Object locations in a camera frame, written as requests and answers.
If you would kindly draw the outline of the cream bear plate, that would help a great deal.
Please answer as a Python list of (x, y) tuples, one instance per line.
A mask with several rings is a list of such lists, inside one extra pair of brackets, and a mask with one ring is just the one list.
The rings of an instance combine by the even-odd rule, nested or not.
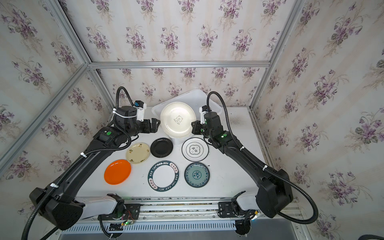
[(182, 102), (170, 103), (161, 112), (161, 126), (172, 138), (185, 138), (192, 133), (192, 122), (196, 121), (193, 109)]

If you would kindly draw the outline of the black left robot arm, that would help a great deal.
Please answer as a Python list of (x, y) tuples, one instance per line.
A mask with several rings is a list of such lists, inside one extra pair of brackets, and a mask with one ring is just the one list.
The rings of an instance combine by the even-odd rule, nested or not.
[(144, 102), (134, 102), (125, 87), (118, 87), (112, 120), (94, 135), (86, 150), (57, 179), (44, 189), (35, 188), (30, 193), (35, 208), (22, 232), (23, 240), (28, 239), (37, 215), (55, 226), (44, 239), (57, 230), (69, 229), (81, 219), (86, 204), (75, 198), (98, 166), (112, 153), (128, 149), (139, 134), (158, 131), (160, 121), (155, 118), (145, 120), (139, 112), (144, 109)]

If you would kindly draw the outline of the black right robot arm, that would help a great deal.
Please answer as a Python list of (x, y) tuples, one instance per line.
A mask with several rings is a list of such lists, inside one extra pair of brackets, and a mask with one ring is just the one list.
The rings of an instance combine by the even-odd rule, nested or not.
[[(223, 106), (227, 130), (224, 130), (219, 115), (210, 107), (212, 95), (217, 96)], [(279, 215), (288, 221), (301, 225), (309, 225), (317, 221), (320, 213), (311, 196), (291, 182), (289, 175), (284, 170), (277, 171), (262, 162), (234, 135), (225, 101), (218, 92), (211, 91), (208, 93), (206, 105), (202, 107), (201, 117), (202, 120), (191, 124), (193, 134), (202, 135), (210, 145), (234, 160), (246, 171), (258, 187), (256, 204), (263, 214), (269, 218)], [(282, 210), (294, 199), (293, 189), (303, 195), (310, 203), (313, 215), (309, 219), (299, 220), (282, 213)]]

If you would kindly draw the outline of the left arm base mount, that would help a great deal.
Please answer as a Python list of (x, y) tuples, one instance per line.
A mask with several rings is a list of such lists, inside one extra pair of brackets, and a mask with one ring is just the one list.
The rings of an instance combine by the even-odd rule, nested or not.
[[(117, 240), (123, 233), (123, 227), (134, 224), (139, 219), (140, 204), (126, 204), (125, 200), (115, 194), (107, 194), (107, 200), (114, 200), (115, 207), (109, 214), (98, 215), (101, 230), (109, 240)], [(120, 224), (110, 224), (105, 226), (103, 220), (122, 221)]]

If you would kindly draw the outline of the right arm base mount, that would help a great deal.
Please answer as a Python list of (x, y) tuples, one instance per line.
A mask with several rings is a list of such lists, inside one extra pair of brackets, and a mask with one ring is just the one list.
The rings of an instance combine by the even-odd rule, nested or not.
[(240, 218), (235, 221), (235, 232), (240, 236), (246, 236), (250, 232), (251, 221), (261, 214), (253, 192), (242, 191), (229, 202), (219, 202), (218, 207), (219, 218)]

